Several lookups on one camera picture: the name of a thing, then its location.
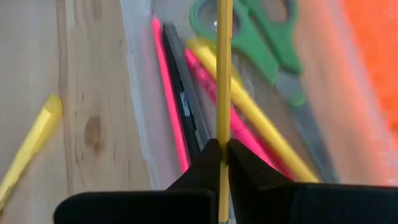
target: wood grain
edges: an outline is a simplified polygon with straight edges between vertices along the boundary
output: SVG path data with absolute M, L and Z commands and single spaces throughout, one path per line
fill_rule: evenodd
M 52 0 L 0 1 L 0 179 L 45 99 L 58 93 L 57 14 Z M 67 197 L 59 126 L 18 183 L 0 223 L 51 223 Z
M 119 1 L 60 1 L 58 29 L 71 193 L 149 189 Z
M 119 1 L 3 0 L 0 28 L 0 178 L 48 95 L 64 109 L 0 223 L 52 223 L 79 192 L 149 189 Z

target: wood knot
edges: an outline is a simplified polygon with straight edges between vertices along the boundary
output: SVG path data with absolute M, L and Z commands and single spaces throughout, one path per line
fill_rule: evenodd
M 85 127 L 85 143 L 88 148 L 94 151 L 100 150 L 101 140 L 101 119 L 99 116 L 92 116 L 88 119 Z

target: orange object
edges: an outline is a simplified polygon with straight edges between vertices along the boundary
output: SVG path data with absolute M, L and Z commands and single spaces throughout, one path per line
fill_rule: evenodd
M 354 17 L 358 23 L 363 22 L 362 27 L 375 26 L 374 21 L 369 22 L 373 12 L 360 12 L 360 19 L 351 15 L 345 6 L 360 11 L 362 8 L 356 8 L 357 4 L 376 2 L 298 0 L 297 3 L 300 14 L 295 41 L 300 44 L 295 46 L 305 65 L 303 77 L 314 77 L 313 82 L 311 78 L 306 79 L 309 97 L 322 96 L 323 102 L 328 103 L 329 109 L 321 110 L 321 101 L 314 97 L 319 107 L 315 104 L 313 109 L 321 121 L 342 183 L 398 185 L 398 143 L 381 116 L 382 108 L 371 88 L 374 82 L 368 78 L 367 62 L 359 53 L 362 46 L 353 29 L 355 23 L 351 21 Z M 393 66 L 382 68 L 393 73 Z M 317 82 L 315 77 L 321 77 L 322 81 Z
M 368 82 L 376 94 L 377 106 L 390 141 L 398 149 L 398 1 L 341 0 Z M 389 183 L 398 185 L 398 151 L 385 153 L 384 167 Z

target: scissors blade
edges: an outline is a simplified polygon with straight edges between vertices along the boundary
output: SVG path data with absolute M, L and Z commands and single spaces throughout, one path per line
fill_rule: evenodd
M 321 178 L 328 183 L 338 183 L 328 149 L 318 124 L 313 117 L 310 104 L 305 98 L 300 105 L 293 105 L 291 98 L 294 94 L 304 93 L 300 80 L 285 72 L 279 72 L 275 85 L 282 98 L 290 105 L 294 126 L 305 143 L 308 153 L 317 168 Z
M 338 178 L 328 149 L 308 102 L 306 101 L 302 106 L 293 108 L 292 115 L 296 130 L 305 143 L 321 178 L 328 183 L 337 183 Z

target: table surface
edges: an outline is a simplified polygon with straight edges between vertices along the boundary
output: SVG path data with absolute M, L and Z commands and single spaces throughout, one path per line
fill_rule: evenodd
M 347 58 L 336 44 L 325 44 L 335 41 L 332 25 L 328 32 L 320 28 L 328 22 L 322 2 L 298 0 L 294 41 L 305 67 L 303 84 L 341 180 L 377 184 L 360 158 L 364 135 L 350 123 L 359 118 L 340 88 Z M 54 93 L 63 101 L 61 124 L 20 179 L 0 223 L 51 223 L 55 207 L 80 192 L 150 189 L 120 2 L 0 0 L 0 29 L 0 179 L 46 97 Z M 273 108 L 267 113 L 283 127 Z
M 0 1 L 0 179 L 46 97 L 63 121 L 0 223 L 52 223 L 69 195 L 150 189 L 132 106 L 119 1 Z

